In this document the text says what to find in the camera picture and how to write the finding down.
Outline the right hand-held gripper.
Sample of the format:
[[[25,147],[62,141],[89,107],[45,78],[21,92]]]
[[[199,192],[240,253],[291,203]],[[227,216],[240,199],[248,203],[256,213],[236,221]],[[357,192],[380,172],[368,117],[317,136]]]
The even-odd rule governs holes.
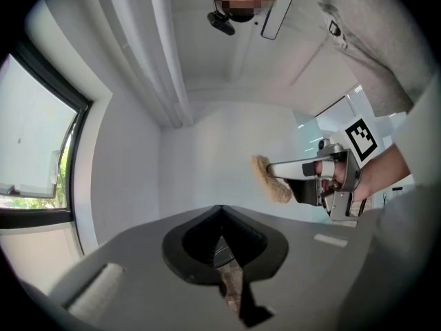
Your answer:
[[[353,196],[362,179],[362,168],[378,153],[378,141],[368,123],[356,117],[330,137],[320,140],[318,158],[270,163],[267,172],[285,183],[298,203],[322,206],[332,221],[357,221],[351,213]],[[316,162],[346,163],[345,182],[332,181],[327,189],[316,179]]]

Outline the person's right hand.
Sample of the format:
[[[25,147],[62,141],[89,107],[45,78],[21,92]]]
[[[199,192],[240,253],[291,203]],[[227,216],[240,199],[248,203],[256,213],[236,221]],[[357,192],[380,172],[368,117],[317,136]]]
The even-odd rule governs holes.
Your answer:
[[[316,174],[321,178],[322,189],[327,189],[332,181],[338,184],[345,182],[346,163],[334,161],[319,161],[316,163]]]

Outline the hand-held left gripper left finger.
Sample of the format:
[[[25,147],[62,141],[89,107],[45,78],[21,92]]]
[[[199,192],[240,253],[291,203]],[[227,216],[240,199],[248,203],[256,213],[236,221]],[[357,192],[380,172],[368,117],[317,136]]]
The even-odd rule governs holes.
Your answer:
[[[190,210],[118,234],[63,276],[48,297],[48,314],[64,330],[237,330],[238,317],[216,286],[189,284],[163,260],[164,236],[204,212]],[[123,268],[120,283],[93,322],[84,322],[66,310],[68,299],[108,263]]]

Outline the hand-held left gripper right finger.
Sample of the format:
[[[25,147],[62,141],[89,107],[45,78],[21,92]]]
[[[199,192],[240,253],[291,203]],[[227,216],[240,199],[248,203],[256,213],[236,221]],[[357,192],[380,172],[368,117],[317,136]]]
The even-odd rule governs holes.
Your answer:
[[[339,330],[342,305],[370,251],[377,210],[362,214],[355,227],[310,223],[232,206],[229,211],[282,233],[289,244],[284,263],[251,290],[272,318],[255,330]]]

